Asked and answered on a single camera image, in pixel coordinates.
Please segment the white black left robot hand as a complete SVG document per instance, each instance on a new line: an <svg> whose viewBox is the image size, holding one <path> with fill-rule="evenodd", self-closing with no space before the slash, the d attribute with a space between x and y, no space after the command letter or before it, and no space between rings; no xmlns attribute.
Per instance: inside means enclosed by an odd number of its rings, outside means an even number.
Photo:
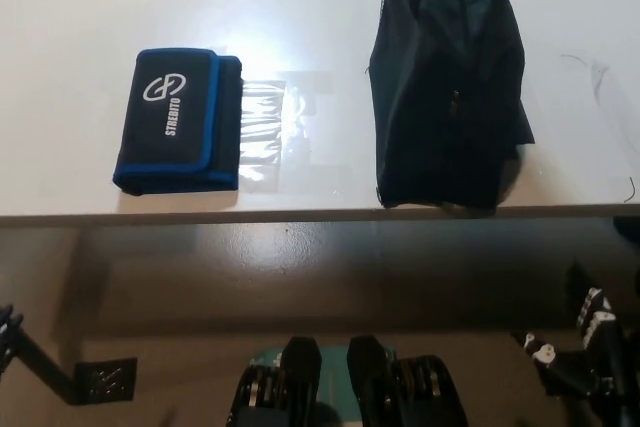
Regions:
<svg viewBox="0 0 640 427"><path fill-rule="evenodd" d="M6 305L1 308L0 318L0 373L4 374L11 361L17 356L24 317L22 314L15 314L12 305Z"/></svg>

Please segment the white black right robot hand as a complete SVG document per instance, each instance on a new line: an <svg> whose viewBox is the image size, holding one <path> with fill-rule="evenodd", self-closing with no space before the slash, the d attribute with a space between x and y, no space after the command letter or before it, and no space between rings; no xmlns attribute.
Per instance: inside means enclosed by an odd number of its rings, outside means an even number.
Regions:
<svg viewBox="0 0 640 427"><path fill-rule="evenodd" d="M531 332L513 338L532 360L552 396L635 399L639 388L620 322L604 291L591 287L579 297L576 327L582 348L561 351Z"/></svg>

